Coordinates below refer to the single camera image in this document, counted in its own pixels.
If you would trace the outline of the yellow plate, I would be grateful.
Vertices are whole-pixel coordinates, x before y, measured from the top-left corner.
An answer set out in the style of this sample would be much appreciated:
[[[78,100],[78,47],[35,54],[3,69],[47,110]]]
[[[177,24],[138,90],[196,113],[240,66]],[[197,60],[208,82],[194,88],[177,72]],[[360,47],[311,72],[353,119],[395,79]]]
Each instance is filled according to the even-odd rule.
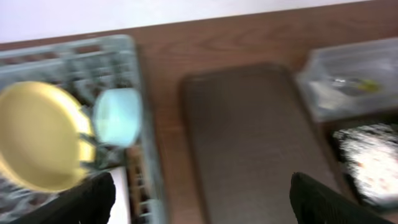
[[[88,176],[95,159],[89,116],[67,91],[43,82],[1,90],[1,174],[41,192],[61,192]]]

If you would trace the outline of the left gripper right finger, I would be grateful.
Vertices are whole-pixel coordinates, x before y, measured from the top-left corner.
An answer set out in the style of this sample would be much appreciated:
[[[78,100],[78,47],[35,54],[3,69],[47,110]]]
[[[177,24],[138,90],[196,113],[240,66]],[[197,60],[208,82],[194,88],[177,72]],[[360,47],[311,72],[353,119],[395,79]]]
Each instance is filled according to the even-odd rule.
[[[298,224],[393,224],[302,172],[292,174],[289,199]]]

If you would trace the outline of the pink bowl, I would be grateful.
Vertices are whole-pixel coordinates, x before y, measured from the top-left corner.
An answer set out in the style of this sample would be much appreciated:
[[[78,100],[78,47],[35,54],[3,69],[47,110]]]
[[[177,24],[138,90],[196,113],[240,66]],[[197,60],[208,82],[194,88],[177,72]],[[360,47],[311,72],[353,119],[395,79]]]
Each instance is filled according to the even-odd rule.
[[[129,204],[129,188],[125,167],[117,167],[110,171],[116,188],[115,203],[112,206],[108,224],[131,224]]]

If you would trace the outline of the blue bowl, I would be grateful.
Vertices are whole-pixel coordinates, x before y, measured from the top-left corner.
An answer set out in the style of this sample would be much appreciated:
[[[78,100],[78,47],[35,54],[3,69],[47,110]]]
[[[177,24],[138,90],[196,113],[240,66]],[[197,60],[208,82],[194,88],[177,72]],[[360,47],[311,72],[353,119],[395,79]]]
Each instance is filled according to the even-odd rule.
[[[108,89],[95,101],[92,121],[102,144],[132,146],[140,134],[142,119],[141,94],[134,88]]]

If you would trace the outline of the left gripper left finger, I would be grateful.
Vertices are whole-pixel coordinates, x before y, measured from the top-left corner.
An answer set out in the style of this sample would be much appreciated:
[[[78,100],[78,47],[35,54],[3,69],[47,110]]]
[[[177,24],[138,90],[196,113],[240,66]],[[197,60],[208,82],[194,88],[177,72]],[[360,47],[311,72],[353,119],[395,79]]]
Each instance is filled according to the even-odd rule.
[[[10,224],[107,224],[115,201],[113,178],[103,172]]]

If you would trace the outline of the green snack wrapper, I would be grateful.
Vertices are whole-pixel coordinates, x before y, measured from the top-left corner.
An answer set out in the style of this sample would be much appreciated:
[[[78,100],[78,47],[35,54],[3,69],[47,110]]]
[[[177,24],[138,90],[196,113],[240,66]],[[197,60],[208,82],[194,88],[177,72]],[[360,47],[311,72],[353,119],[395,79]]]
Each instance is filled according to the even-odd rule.
[[[381,89],[381,86],[378,82],[368,79],[358,79],[356,81],[355,87],[361,91],[370,93],[377,92]]]

